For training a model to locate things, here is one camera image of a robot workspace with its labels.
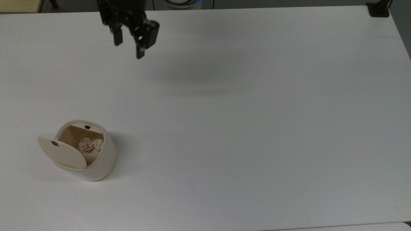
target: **white table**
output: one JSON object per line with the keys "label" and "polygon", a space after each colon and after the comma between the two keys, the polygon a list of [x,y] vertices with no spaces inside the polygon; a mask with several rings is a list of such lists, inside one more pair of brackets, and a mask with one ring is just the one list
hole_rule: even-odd
{"label": "white table", "polygon": [[[411,220],[411,62],[365,6],[147,12],[141,60],[99,13],[0,15],[4,230],[258,231]],[[106,128],[103,181],[36,136]]]}

